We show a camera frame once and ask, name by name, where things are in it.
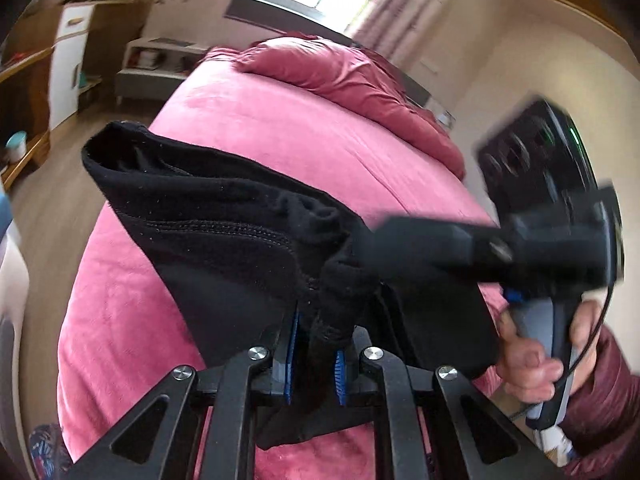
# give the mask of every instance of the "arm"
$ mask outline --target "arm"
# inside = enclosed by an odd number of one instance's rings
[[[629,371],[613,334],[602,329],[593,373],[572,396],[561,424],[581,459],[566,467],[575,479],[604,478],[625,454],[640,454],[640,377]]]

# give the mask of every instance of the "white door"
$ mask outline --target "white door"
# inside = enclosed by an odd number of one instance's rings
[[[49,127],[51,130],[78,111],[78,83],[88,34],[56,43],[49,80]]]

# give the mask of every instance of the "black garment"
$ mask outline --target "black garment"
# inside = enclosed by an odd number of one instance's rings
[[[370,420],[369,410],[340,407],[334,390],[335,351],[356,324],[407,364],[452,364],[475,377],[495,361],[497,335],[478,287],[440,276],[405,286],[399,300],[353,254],[362,219],[327,193],[129,122],[108,124],[82,161],[171,292],[207,366],[254,346],[297,307],[308,341],[302,389],[267,417],[261,447]],[[452,316],[456,304],[464,316]],[[488,343],[461,345],[461,331]]]

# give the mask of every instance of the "human hand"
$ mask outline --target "human hand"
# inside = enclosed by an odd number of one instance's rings
[[[587,343],[591,330],[600,317],[602,306],[589,300],[580,304],[571,324],[570,338],[574,347],[581,352]],[[545,349],[539,341],[519,337],[516,325],[507,311],[500,316],[498,332],[501,339],[498,375],[504,380],[504,389],[508,394],[522,402],[537,404],[550,400],[555,394],[553,383],[563,373],[562,363],[545,355]],[[596,336],[591,349],[575,369],[571,393],[579,390],[593,373],[596,365]]]

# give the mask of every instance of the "screw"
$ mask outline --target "screw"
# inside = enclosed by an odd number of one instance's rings
[[[193,375],[193,368],[187,365],[180,365],[174,368],[171,375],[174,376],[176,381],[183,381]]]
[[[385,353],[382,351],[382,348],[378,348],[377,346],[370,346],[364,349],[364,357],[370,359],[371,361],[382,359],[382,356],[384,354]]]
[[[453,366],[441,366],[438,368],[438,376],[443,381],[453,381],[458,376],[458,371]]]
[[[254,346],[249,348],[249,359],[251,361],[260,361],[269,355],[269,351],[264,346]]]
[[[511,248],[500,238],[494,238],[489,242],[489,247],[498,258],[504,263],[510,264],[513,261],[513,251]]]

